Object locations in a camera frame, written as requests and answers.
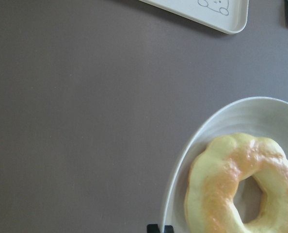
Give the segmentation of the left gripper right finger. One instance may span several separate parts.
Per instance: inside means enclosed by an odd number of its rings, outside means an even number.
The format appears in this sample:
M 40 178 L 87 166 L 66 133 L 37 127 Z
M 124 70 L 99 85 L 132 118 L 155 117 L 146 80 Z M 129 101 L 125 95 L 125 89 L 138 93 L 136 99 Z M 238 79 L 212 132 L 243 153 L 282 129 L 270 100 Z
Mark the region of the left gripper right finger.
M 174 233 L 174 228 L 172 225 L 165 225 L 164 226 L 164 233 Z

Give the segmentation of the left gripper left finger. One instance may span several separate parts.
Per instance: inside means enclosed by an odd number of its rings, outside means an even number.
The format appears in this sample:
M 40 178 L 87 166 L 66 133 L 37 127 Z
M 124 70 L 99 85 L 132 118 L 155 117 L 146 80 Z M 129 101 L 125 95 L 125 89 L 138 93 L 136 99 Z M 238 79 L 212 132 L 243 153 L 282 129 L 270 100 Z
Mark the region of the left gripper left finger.
M 147 233 L 160 233 L 158 224 L 148 224 L 146 226 Z

